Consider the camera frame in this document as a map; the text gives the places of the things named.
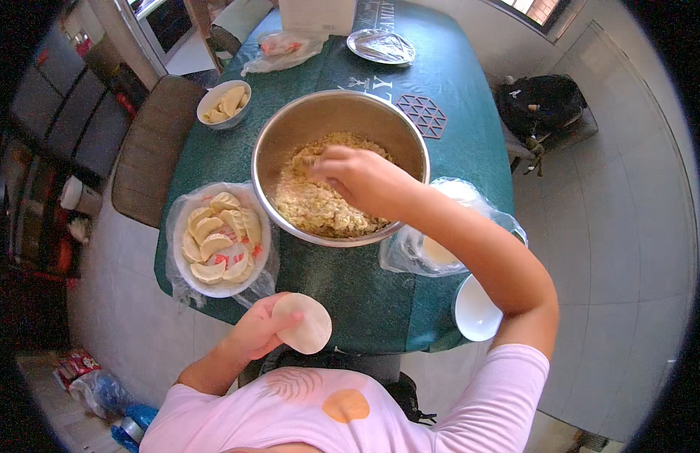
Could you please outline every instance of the hand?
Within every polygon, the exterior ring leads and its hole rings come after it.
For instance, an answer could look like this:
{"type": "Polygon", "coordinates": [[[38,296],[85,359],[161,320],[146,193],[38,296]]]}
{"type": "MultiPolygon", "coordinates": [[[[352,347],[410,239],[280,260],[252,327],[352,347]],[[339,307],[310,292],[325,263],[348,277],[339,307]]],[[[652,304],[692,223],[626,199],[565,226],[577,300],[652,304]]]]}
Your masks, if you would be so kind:
{"type": "Polygon", "coordinates": [[[339,145],[328,146],[308,176],[328,183],[357,209],[391,221],[403,220],[426,189],[378,154],[339,145]]]}
{"type": "Polygon", "coordinates": [[[289,293],[275,294],[255,302],[220,345],[225,344],[227,348],[238,352],[240,357],[256,360],[282,344],[277,332],[290,328],[302,320],[301,312],[290,313],[284,317],[272,317],[274,304],[286,294],[289,293]]]}

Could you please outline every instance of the green tablecloth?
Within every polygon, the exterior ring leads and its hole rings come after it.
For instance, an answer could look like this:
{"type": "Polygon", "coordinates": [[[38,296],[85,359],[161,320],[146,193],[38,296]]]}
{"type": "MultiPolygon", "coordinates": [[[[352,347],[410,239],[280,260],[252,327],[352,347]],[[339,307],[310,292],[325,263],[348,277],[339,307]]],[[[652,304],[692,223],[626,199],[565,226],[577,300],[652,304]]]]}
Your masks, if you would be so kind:
{"type": "MultiPolygon", "coordinates": [[[[241,78],[253,59],[255,36],[281,28],[271,12],[232,59],[220,81],[241,78]]],[[[354,30],[387,28],[412,42],[417,57],[398,68],[355,56],[345,38],[330,36],[322,52],[301,65],[266,74],[247,74],[250,111],[234,129],[211,131],[194,124],[176,166],[164,206],[211,182],[250,178],[250,156],[261,126],[280,107],[302,95],[327,89],[366,91],[395,102],[401,94],[430,97],[448,118],[441,139],[426,139],[430,179],[460,177],[472,182],[500,210],[513,214],[511,173],[496,106],[476,56],[458,24],[432,9],[406,2],[360,0],[354,30]]],[[[307,243],[282,231],[277,291],[296,291],[323,303],[332,317],[327,347],[384,354],[450,349],[462,342],[451,315],[454,291],[467,273],[428,278],[391,273],[378,265],[379,244],[333,249],[307,243]]],[[[162,226],[155,275],[166,294],[166,237],[162,226]]],[[[210,299],[199,309],[236,323],[246,311],[233,299],[210,299]]]]}

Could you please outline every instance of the wooden trivet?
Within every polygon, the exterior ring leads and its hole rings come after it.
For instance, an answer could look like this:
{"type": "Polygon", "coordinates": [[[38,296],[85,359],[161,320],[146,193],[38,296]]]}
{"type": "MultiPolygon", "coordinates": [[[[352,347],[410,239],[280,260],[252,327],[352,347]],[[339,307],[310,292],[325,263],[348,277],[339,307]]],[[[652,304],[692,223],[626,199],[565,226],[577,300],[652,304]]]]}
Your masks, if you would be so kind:
{"type": "Polygon", "coordinates": [[[428,139],[439,139],[443,135],[448,118],[430,98],[403,94],[396,106],[418,127],[420,135],[428,139]]]}

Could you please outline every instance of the pink t-shirt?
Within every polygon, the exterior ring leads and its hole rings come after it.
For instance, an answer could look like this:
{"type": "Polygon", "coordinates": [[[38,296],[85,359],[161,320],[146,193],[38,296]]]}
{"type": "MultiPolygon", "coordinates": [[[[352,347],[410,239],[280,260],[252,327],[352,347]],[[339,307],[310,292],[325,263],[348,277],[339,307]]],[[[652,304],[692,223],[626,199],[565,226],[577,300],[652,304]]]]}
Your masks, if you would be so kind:
{"type": "Polygon", "coordinates": [[[178,384],[140,451],[208,453],[290,442],[325,453],[522,451],[548,372],[549,361],[532,347],[492,349],[450,414],[430,429],[408,421],[378,382],[353,371],[279,368],[227,396],[178,384]]]}

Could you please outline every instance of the person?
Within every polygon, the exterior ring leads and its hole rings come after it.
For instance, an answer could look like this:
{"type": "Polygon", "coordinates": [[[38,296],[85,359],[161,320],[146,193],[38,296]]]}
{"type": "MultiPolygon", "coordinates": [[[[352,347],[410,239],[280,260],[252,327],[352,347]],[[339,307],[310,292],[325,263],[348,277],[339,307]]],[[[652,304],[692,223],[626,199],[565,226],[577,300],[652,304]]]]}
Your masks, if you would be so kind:
{"type": "Polygon", "coordinates": [[[282,343],[277,332],[301,319],[301,313],[272,317],[282,296],[276,294],[257,301],[181,373],[141,452],[522,451],[559,321],[544,266],[489,219],[371,151],[329,146],[309,176],[365,213],[435,239],[475,275],[504,313],[482,367],[432,428],[408,421],[378,382],[349,370],[282,367],[226,395],[250,360],[282,343]]]}

